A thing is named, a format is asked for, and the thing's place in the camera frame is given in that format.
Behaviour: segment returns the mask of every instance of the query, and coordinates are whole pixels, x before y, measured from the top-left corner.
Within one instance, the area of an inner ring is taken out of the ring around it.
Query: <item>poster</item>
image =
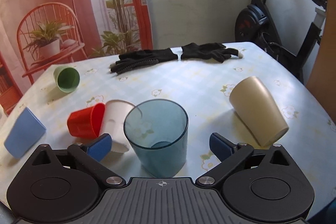
[[[0,0],[0,104],[52,64],[151,48],[146,0]]]

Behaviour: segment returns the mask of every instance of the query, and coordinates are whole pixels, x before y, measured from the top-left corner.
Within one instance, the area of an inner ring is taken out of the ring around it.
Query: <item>flower pattern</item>
[[[202,159],[202,169],[205,171],[209,171],[220,163],[220,160],[214,155],[214,153],[212,153],[211,150],[200,157]]]
[[[103,102],[104,102],[104,96],[103,95],[98,95],[98,96],[94,96],[90,100],[86,101],[86,106],[90,107],[90,106],[94,106],[97,103],[103,103]]]
[[[244,51],[246,51],[246,49],[243,48],[243,47],[238,47],[237,50],[240,51],[240,52],[244,52]]]
[[[224,85],[220,91],[223,92],[226,97],[230,97],[230,94],[235,86],[236,85]]]
[[[330,126],[332,131],[336,132],[336,125],[332,120],[328,119],[328,125]]]
[[[162,91],[162,90],[153,90],[153,91],[152,91],[152,95],[153,95],[154,97],[157,97],[157,96],[159,96],[159,95],[161,94],[161,91]]]
[[[98,69],[90,69],[90,70],[87,70],[84,75],[90,75],[92,73],[96,73],[97,71],[98,71]]]
[[[128,77],[119,77],[118,80],[120,82],[126,81],[128,79]]]
[[[297,116],[299,114],[299,112],[296,111],[293,106],[287,106],[286,108],[282,109],[282,113],[288,119],[297,119]]]
[[[153,134],[154,130],[152,129],[152,123],[148,121],[143,121],[139,123],[138,128],[132,128],[130,125],[126,125],[128,130],[133,131],[137,138],[145,139],[149,134]]]
[[[51,99],[49,102],[47,102],[47,105],[50,105],[55,99]]]

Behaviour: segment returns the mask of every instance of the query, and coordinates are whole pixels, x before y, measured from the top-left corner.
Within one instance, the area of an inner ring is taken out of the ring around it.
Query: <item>transparent blue cup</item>
[[[154,99],[133,108],[124,133],[143,167],[157,178],[176,175],[186,160],[188,115],[179,104]]]

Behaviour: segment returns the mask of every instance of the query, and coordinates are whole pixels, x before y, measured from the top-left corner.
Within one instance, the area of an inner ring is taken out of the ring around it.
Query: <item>light blue cup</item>
[[[154,99],[130,111],[124,133],[149,173],[170,178],[186,161],[188,122],[188,115],[179,104]]]
[[[46,132],[44,125],[29,108],[25,108],[6,138],[4,145],[14,158],[20,159]]]

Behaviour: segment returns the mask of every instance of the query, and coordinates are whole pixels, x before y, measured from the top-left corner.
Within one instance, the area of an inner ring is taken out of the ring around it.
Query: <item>cup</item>
[[[57,87],[65,93],[73,92],[78,87],[80,81],[78,71],[69,66],[55,68],[54,78]]]
[[[105,105],[103,103],[72,112],[67,120],[70,135],[86,139],[97,138],[104,112]]]
[[[288,131],[274,98],[258,77],[239,82],[229,100],[260,146],[273,144]]]
[[[16,119],[4,146],[14,158],[20,159],[45,132],[44,125],[26,107]]]
[[[124,134],[124,122],[127,114],[135,107],[132,103],[123,100],[110,100],[105,103],[105,114],[100,134],[109,133],[113,139],[111,151],[127,152],[131,145]]]
[[[185,164],[188,122],[179,104],[154,99],[130,111],[124,133],[143,167],[154,177],[169,178]]]

